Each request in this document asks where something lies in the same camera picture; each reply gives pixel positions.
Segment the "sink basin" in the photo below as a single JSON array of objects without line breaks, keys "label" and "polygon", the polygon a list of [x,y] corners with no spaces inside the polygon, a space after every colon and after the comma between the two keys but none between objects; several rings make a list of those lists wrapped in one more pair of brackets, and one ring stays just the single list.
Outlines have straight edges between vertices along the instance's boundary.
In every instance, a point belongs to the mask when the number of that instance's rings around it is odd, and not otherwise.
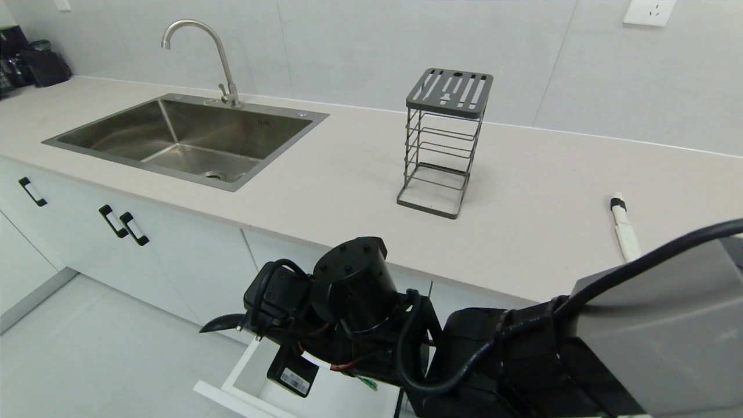
[{"label": "sink basin", "polygon": [[327,116],[166,94],[44,144],[235,191]]}]

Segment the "sink drain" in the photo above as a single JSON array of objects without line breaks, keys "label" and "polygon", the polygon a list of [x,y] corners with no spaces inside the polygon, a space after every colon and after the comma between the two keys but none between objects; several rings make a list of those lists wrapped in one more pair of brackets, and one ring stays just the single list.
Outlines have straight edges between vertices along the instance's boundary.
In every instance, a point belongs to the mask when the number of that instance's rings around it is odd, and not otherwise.
[{"label": "sink drain", "polygon": [[227,180],[227,175],[221,171],[207,171],[206,173],[202,173],[201,175],[203,177],[206,177],[207,179],[215,179],[221,181]]}]

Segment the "cabinet base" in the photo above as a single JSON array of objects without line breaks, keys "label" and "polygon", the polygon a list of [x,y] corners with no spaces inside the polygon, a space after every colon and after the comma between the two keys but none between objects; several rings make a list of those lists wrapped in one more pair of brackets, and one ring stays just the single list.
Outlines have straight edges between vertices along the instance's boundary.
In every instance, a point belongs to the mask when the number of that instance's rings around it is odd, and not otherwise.
[{"label": "cabinet base", "polygon": [[77,271],[74,271],[69,267],[64,268],[49,280],[45,281],[44,284],[36,288],[36,290],[28,294],[28,296],[21,299],[21,301],[16,303],[15,306],[3,312],[3,314],[0,315],[0,334],[7,331],[7,329],[12,327],[16,322],[20,321],[27,313],[31,312],[41,302],[50,297],[75,276],[77,276]]}]

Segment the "black appliance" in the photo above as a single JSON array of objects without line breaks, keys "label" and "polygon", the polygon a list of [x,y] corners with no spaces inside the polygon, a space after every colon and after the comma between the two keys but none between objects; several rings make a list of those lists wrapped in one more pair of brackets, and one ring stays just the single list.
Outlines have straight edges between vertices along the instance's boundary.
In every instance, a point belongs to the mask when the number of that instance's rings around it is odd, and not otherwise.
[{"label": "black appliance", "polygon": [[72,76],[48,40],[28,42],[19,26],[0,28],[0,73],[2,94],[25,86],[53,86]]}]

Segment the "floor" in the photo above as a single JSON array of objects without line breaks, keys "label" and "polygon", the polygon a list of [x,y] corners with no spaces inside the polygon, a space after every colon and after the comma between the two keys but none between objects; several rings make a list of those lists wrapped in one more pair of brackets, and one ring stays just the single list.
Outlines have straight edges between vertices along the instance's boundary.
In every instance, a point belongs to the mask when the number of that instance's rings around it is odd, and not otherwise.
[{"label": "floor", "polygon": [[78,275],[0,336],[0,417],[238,418],[192,388],[244,350]]}]

